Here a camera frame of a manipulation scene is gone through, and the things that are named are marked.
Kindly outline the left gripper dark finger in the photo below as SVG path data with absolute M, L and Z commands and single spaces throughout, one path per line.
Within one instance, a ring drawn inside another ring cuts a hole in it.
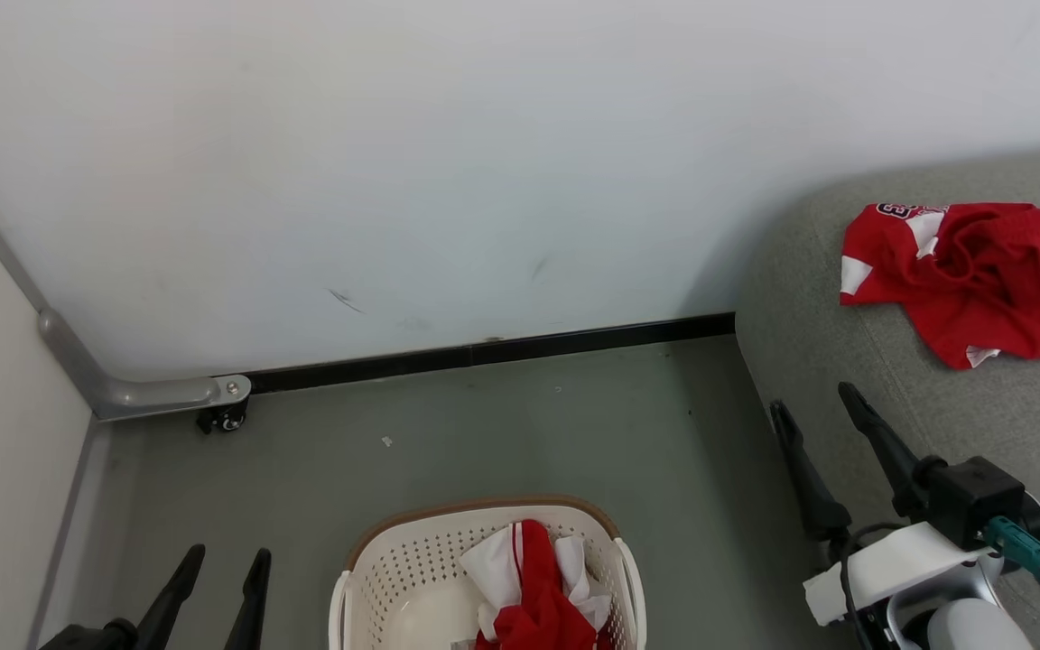
M 249 568 L 242 593 L 243 601 L 226 642 L 226 650 L 259 650 L 263 642 L 265 600 L 271 577 L 272 553 L 260 548 Z
M 205 544 L 191 546 L 139 624 L 133 625 L 126 618 L 115 618 L 107 624 L 107 632 L 116 634 L 110 649 L 165 649 L 179 610 L 197 584 L 205 555 Z

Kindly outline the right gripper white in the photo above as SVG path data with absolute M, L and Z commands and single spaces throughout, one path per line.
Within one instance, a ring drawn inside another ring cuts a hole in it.
M 912 523 L 929 521 L 930 480 L 938 469 L 948 466 L 948 461 L 936 454 L 921 460 L 913 453 L 854 384 L 840 382 L 839 396 L 851 423 L 869 441 L 892 490 L 891 503 L 899 517 Z M 853 519 L 849 510 L 832 496 L 806 453 L 803 432 L 792 412 L 781 400 L 769 402 L 769 420 L 794 485 L 806 538 L 827 543 L 846 538 Z M 806 580 L 806 605 L 820 626 L 846 618 L 849 608 L 841 580 L 843 568 L 854 608 L 862 609 L 990 552 L 988 547 L 962 550 L 928 523 L 909 525 L 852 552 L 846 563 L 837 562 L 829 571 Z

